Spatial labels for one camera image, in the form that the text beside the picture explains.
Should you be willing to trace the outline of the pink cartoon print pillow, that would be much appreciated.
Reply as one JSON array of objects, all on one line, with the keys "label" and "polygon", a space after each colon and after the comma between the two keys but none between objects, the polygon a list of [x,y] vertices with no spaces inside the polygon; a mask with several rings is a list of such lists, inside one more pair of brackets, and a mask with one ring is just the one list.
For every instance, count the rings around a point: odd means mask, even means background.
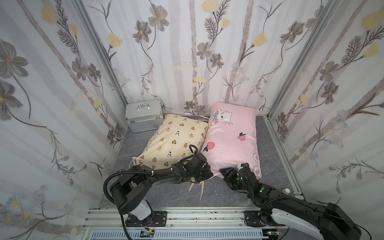
[{"label": "pink cartoon print pillow", "polygon": [[222,177],[221,169],[237,169],[248,163],[256,178],[260,179],[262,171],[256,129],[259,110],[221,102],[209,106],[209,127],[201,153],[213,175]]}]

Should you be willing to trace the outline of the cream bear print pillow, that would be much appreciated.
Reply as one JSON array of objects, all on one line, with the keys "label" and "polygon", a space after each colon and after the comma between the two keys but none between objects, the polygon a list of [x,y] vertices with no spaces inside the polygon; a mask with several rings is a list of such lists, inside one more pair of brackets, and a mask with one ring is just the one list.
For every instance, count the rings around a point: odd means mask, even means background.
[{"label": "cream bear print pillow", "polygon": [[147,170],[168,169],[193,154],[201,153],[208,123],[168,114],[143,152],[133,158],[134,166]]}]

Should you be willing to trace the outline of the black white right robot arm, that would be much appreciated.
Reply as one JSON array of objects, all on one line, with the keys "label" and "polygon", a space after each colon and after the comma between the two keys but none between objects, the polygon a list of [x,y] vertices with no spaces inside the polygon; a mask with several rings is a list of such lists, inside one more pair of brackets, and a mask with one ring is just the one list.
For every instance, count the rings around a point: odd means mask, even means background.
[{"label": "black white right robot arm", "polygon": [[285,225],[318,240],[359,240],[364,227],[353,222],[336,204],[314,204],[260,183],[249,164],[221,169],[231,190],[248,195],[259,210],[261,225]]}]

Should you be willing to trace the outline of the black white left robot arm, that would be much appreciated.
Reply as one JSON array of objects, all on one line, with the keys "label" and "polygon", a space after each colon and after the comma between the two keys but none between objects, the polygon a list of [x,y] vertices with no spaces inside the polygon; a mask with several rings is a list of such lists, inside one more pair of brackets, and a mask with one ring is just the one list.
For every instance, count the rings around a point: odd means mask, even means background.
[{"label": "black white left robot arm", "polygon": [[144,199],[151,187],[167,183],[200,183],[213,175],[206,157],[197,153],[172,164],[168,169],[147,170],[136,165],[128,171],[114,173],[104,181],[103,191],[121,217],[129,216],[123,219],[124,227],[127,223],[146,227],[155,221],[155,213]]}]

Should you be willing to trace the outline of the small white capped bottle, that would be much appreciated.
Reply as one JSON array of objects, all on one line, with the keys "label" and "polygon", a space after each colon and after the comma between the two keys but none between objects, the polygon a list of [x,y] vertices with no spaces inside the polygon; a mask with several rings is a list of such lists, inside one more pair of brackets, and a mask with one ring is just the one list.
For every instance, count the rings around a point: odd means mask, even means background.
[{"label": "small white capped bottle", "polygon": [[290,189],[285,188],[285,189],[283,189],[283,193],[286,195],[289,195],[291,193],[291,191],[290,191]]}]

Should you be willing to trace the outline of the white ribbed vent strip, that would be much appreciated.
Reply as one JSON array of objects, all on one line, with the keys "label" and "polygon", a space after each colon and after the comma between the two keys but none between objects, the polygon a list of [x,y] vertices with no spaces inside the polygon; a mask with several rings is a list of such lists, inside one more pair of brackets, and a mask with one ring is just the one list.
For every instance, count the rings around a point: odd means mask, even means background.
[{"label": "white ribbed vent strip", "polygon": [[264,240],[268,239],[259,229],[250,230],[146,230],[129,231],[132,240]]}]

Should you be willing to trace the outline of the silver aluminium case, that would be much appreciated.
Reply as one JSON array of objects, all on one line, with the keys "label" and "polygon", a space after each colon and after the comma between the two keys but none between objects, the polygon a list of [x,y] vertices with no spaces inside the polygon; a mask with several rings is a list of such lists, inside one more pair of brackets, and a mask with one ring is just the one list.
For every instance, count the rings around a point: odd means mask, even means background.
[{"label": "silver aluminium case", "polygon": [[132,133],[158,129],[164,120],[160,100],[127,104],[125,119]]}]

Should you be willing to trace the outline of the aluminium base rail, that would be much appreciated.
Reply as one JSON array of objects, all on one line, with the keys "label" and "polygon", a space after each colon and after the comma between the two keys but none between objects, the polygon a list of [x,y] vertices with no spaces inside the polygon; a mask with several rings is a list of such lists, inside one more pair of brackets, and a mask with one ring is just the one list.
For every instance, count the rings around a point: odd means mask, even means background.
[{"label": "aluminium base rail", "polygon": [[259,229],[268,240],[318,240],[294,228],[278,225],[276,227],[248,227],[245,224],[245,211],[256,211],[250,208],[154,208],[158,215],[149,227],[127,227],[127,231],[146,230],[154,233],[156,230],[250,230]]}]

